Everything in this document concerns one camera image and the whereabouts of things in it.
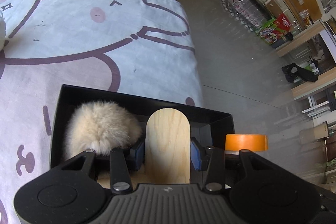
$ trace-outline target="white bedsheet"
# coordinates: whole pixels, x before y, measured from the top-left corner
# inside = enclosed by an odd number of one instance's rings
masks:
[[[0,0],[1,224],[48,170],[62,84],[201,106],[189,25],[175,0]]]

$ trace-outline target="beige fur ball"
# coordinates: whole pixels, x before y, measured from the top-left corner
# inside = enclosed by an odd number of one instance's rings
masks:
[[[82,104],[68,124],[66,158],[89,148],[98,155],[108,155],[115,147],[134,145],[141,133],[138,120],[114,102]]]

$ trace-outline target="tiled floor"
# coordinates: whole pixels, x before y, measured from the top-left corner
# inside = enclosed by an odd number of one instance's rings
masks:
[[[299,131],[313,127],[293,100],[275,51],[237,22],[221,0],[178,0],[192,33],[204,107],[233,115],[236,133],[269,137],[263,156],[298,175],[323,171],[321,143],[301,145]]]

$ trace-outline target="plastic bottle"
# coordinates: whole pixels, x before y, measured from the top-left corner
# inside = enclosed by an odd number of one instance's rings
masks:
[[[5,37],[6,37],[6,22],[3,18],[2,11],[0,11],[0,51],[3,49],[5,45]]]

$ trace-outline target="black box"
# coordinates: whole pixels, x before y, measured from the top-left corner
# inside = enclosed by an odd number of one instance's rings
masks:
[[[195,137],[202,146],[213,145],[224,149],[226,134],[234,133],[232,115],[228,113],[129,94],[62,85],[54,119],[50,168],[62,162],[66,126],[74,110],[82,103],[90,101],[118,103],[138,118],[144,132],[149,117],[155,111],[161,108],[177,109],[189,120],[191,137]],[[202,172],[197,173],[199,174],[196,180],[199,180]]]

